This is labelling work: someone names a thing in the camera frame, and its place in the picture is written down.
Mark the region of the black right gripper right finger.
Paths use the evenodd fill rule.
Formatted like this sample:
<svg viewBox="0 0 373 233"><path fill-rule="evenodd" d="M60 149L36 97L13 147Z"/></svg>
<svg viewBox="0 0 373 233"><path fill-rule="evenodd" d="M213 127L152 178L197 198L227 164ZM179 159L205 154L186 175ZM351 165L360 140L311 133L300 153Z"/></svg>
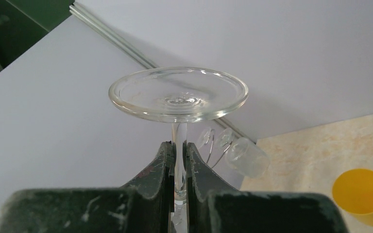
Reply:
<svg viewBox="0 0 373 233"><path fill-rule="evenodd" d="M183 146L191 233L346 233L329 197L239 191L215 173L193 143Z"/></svg>

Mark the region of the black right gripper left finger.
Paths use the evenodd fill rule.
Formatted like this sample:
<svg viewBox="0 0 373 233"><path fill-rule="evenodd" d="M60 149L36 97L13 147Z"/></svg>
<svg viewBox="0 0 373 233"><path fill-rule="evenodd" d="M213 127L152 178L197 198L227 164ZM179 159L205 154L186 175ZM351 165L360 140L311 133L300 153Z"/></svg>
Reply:
<svg viewBox="0 0 373 233"><path fill-rule="evenodd" d="M120 187L23 189L0 211L0 233L170 233L175 148Z"/></svg>

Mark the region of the yellow plastic wine glass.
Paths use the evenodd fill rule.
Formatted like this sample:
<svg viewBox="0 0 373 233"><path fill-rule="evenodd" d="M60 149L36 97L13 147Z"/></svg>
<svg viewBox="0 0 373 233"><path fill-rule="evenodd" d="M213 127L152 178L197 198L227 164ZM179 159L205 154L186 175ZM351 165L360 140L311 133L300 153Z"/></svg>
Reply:
<svg viewBox="0 0 373 233"><path fill-rule="evenodd" d="M341 209L373 227L373 170L357 168L342 173L333 183L332 197Z"/></svg>

